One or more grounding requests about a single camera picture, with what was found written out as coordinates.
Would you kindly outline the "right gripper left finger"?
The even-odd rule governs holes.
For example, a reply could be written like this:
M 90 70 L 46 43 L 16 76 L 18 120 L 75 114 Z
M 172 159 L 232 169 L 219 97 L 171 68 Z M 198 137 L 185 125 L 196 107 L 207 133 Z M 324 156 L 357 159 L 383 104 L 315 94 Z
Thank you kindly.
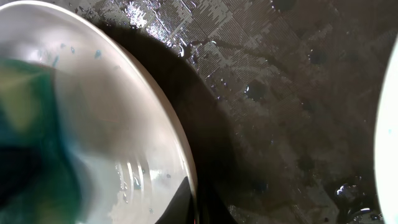
M 165 212 L 155 224 L 195 224 L 195 212 L 188 177 L 185 177 Z

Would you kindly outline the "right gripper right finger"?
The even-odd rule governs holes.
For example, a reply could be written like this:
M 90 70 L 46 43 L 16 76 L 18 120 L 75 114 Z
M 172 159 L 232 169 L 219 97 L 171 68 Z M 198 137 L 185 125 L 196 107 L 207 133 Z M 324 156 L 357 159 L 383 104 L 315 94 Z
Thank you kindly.
M 209 186 L 198 189 L 200 224 L 237 224 L 216 191 Z

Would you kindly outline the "green scrubbing sponge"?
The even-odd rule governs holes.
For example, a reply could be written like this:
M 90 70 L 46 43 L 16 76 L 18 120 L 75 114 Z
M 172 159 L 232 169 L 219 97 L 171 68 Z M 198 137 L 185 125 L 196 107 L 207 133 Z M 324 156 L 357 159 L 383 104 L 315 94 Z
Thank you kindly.
M 81 188 L 60 134 L 51 68 L 1 60 L 1 223 L 76 223 Z

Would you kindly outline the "white plate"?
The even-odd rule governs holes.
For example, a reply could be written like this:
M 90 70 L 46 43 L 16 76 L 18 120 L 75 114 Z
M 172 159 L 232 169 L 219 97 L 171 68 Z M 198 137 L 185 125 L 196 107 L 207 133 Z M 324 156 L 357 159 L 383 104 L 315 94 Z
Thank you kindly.
M 81 188 L 76 223 L 156 223 L 197 175 L 174 109 L 150 73 L 82 17 L 54 4 L 1 6 L 1 60 L 51 68 L 60 134 Z
M 377 109 L 374 171 L 384 222 L 397 224 L 397 43 L 389 57 Z

